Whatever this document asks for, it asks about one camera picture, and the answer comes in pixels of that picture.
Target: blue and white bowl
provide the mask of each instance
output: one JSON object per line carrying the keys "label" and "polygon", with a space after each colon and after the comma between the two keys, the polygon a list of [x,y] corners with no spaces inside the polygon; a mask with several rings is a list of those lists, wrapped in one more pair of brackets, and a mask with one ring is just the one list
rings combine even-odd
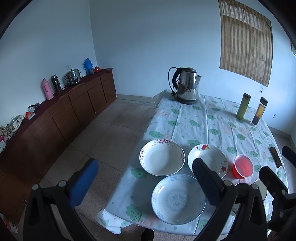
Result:
{"label": "blue and white bowl", "polygon": [[202,213],[206,196],[194,177],[175,174],[156,185],[151,203],[160,220],[181,225],[193,221]]}

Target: kettle base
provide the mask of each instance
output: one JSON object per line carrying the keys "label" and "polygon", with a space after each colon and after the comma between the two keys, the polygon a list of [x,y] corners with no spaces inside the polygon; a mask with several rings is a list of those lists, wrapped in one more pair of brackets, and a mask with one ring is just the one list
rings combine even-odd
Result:
{"label": "kettle base", "polygon": [[185,99],[182,99],[177,96],[177,101],[179,101],[182,104],[195,104],[197,102],[197,99],[196,100],[185,100]]}

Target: floral bowl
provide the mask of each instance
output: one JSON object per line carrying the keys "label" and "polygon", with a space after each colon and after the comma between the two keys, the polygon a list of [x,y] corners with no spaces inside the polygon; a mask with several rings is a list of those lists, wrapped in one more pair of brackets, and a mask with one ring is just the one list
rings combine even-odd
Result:
{"label": "floral bowl", "polygon": [[185,163],[185,154],[176,142],[156,139],[143,146],[139,159],[146,172],[166,177],[182,168]]}
{"label": "floral bowl", "polygon": [[226,175],[228,169],[226,156],[217,147],[209,144],[200,144],[193,147],[188,155],[188,166],[191,171],[193,161],[196,158],[201,158],[208,168],[215,171],[220,178]]}
{"label": "floral bowl", "polygon": [[189,175],[175,174],[155,187],[151,204],[156,216],[172,225],[195,220],[204,210],[206,196],[198,181]]}

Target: glass tea bottle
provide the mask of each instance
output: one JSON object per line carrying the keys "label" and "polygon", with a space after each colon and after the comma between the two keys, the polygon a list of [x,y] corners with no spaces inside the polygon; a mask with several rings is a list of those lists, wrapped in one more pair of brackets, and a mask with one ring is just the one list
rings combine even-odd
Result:
{"label": "glass tea bottle", "polygon": [[257,111],[256,111],[256,113],[254,115],[253,120],[251,121],[251,124],[253,126],[257,127],[258,122],[260,121],[260,119],[261,119],[261,117],[262,117],[262,115],[263,115],[263,113],[265,111],[267,103],[268,103],[267,99],[261,97],[260,102],[259,102],[259,106],[257,108]]}

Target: bamboo blind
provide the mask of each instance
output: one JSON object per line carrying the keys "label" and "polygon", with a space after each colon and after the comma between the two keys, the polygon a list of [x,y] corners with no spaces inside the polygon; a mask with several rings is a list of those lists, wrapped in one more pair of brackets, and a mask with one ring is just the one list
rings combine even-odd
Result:
{"label": "bamboo blind", "polygon": [[273,51],[270,20],[240,2],[218,1],[222,25],[220,68],[268,86]]}

